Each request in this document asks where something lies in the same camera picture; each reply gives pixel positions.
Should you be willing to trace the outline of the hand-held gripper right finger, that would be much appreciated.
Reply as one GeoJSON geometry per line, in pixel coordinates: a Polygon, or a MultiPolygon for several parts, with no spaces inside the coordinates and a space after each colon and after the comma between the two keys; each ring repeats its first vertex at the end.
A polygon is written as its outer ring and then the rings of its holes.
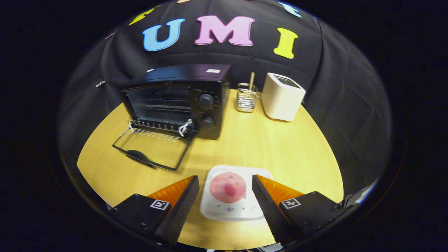
{"type": "Polygon", "coordinates": [[[348,211],[318,191],[305,194],[259,174],[252,176],[252,191],[281,245],[315,238],[348,211]]]}

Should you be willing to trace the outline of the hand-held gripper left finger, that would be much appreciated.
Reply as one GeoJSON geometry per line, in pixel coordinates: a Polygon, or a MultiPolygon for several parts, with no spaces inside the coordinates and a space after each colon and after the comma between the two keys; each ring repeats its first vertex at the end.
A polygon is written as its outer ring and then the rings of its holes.
{"type": "Polygon", "coordinates": [[[175,245],[199,189],[198,176],[189,176],[148,196],[133,194],[108,212],[146,239],[175,245]]]}

